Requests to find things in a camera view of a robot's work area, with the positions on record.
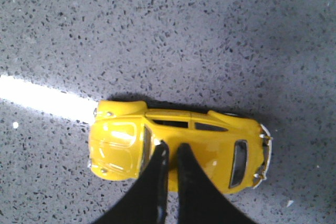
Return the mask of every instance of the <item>chrome bumper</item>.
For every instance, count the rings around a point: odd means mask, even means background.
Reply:
[[[254,175],[257,181],[254,182],[253,189],[257,188],[263,180],[267,179],[266,174],[269,168],[269,164],[271,162],[271,155],[272,155],[273,138],[271,137],[271,134],[269,133],[268,129],[263,124],[261,124],[261,128],[266,133],[266,134],[261,134],[260,137],[263,140],[263,147],[266,148],[267,157],[265,158],[265,163],[261,166],[259,171]]]

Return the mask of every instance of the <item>speckled countertop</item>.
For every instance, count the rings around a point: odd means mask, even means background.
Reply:
[[[259,223],[334,223],[335,0],[0,3],[0,74],[252,115],[275,138],[268,180],[227,197]],[[0,101],[0,223],[91,223],[129,189],[86,168],[88,130]]]

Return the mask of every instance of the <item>car window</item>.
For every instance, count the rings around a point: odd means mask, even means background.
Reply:
[[[188,128],[187,122],[180,121],[167,121],[167,120],[153,120],[154,123],[166,126],[180,127],[180,128]]]
[[[240,185],[243,181],[247,162],[247,144],[245,140],[235,143],[235,156],[231,174],[230,188]]]
[[[140,174],[145,170],[151,154],[151,138],[152,133],[151,131],[145,126],[143,131],[143,151],[142,151],[142,161],[141,161],[141,168]]]
[[[205,123],[195,123],[195,129],[202,131],[227,131],[226,128]]]

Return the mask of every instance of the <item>gray speckled surface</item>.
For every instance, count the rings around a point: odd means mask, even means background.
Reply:
[[[0,3],[0,74],[248,113],[275,137],[269,179],[227,197],[259,223],[334,223],[335,0]],[[86,125],[3,100],[0,115],[1,223],[90,223],[131,186],[86,169]]]

